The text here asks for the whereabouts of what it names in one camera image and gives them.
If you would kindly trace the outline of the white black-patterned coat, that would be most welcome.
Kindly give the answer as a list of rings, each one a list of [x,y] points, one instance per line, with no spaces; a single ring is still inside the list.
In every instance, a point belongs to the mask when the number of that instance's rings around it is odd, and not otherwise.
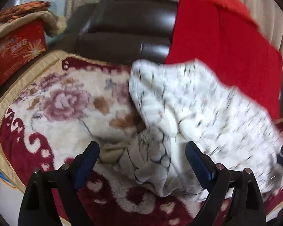
[[[173,192],[206,197],[185,157],[193,141],[214,162],[250,168],[259,189],[278,189],[283,140],[268,111],[237,87],[219,81],[203,62],[162,65],[137,60],[129,93],[145,129],[128,141],[105,144],[100,159],[160,197]]]

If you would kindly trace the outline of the floral red beige sofa cover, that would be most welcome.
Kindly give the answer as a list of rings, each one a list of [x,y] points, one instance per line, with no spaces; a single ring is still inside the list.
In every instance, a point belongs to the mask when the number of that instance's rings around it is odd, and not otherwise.
[[[131,68],[65,52],[40,60],[0,101],[0,169],[24,190],[35,167],[53,171],[91,141],[102,149],[143,131],[129,93]],[[283,119],[273,123],[283,140]],[[262,195],[272,211],[283,201],[283,180]],[[96,225],[186,225],[206,199],[160,197],[100,158],[78,196]]]

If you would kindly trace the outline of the red folded blanket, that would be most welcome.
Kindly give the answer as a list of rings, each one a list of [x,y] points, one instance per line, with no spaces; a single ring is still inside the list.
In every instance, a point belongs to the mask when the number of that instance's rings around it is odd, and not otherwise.
[[[204,0],[179,0],[166,64],[198,59],[228,86],[237,86],[280,117],[281,54],[250,22]]]

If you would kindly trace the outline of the red gift box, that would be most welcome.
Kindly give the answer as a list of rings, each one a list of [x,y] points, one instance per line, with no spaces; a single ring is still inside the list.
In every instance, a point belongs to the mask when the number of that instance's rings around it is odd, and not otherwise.
[[[35,19],[0,38],[0,86],[46,51],[44,23]]]

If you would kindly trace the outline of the dark brown leather sofa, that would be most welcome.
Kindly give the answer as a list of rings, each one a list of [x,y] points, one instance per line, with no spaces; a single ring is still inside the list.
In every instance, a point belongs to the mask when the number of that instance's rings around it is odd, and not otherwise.
[[[179,0],[100,0],[79,6],[67,22],[73,52],[88,59],[131,65],[164,63]]]

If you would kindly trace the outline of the red pillow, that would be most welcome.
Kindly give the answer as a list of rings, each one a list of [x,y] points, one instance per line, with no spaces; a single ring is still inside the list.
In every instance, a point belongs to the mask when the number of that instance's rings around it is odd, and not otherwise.
[[[231,11],[236,15],[239,15],[244,20],[248,21],[256,29],[259,28],[259,25],[251,17],[250,11],[240,0],[204,0],[204,1],[210,2],[216,5],[217,7]]]

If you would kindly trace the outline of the orange black patterned cloth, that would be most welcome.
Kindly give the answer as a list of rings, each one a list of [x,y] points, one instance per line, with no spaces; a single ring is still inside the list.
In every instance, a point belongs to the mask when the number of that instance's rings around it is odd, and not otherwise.
[[[47,10],[51,5],[49,1],[32,1],[21,5],[12,6],[0,11],[0,23],[12,22],[15,19],[34,12]]]

